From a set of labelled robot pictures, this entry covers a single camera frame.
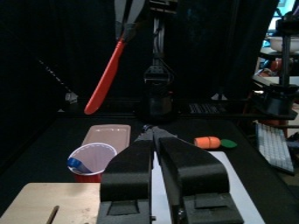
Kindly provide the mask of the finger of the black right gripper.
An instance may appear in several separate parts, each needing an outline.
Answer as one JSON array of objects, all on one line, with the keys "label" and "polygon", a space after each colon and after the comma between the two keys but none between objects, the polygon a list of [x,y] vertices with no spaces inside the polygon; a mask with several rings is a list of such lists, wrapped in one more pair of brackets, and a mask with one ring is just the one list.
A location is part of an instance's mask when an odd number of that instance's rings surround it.
[{"label": "finger of the black right gripper", "polygon": [[131,0],[128,14],[125,19],[125,41],[128,41],[136,33],[136,20],[140,16],[145,5],[145,0]]},{"label": "finger of the black right gripper", "polygon": [[127,0],[115,0],[116,39],[120,39],[123,33],[125,9],[127,9]]}]

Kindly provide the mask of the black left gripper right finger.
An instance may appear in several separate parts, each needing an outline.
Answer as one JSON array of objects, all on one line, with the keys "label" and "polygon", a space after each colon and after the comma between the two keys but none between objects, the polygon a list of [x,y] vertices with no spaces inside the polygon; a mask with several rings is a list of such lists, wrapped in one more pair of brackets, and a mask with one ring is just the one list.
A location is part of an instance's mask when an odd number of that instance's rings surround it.
[{"label": "black left gripper right finger", "polygon": [[172,224],[243,224],[230,194],[224,164],[206,150],[157,127],[153,142]]}]

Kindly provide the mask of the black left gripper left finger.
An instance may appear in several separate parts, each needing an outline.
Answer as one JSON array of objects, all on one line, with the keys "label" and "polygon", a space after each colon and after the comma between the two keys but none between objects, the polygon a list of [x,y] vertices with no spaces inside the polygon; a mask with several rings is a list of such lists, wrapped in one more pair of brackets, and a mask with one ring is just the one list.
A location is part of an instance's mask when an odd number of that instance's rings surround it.
[{"label": "black left gripper left finger", "polygon": [[101,175],[97,224],[152,224],[153,131],[112,158]]}]

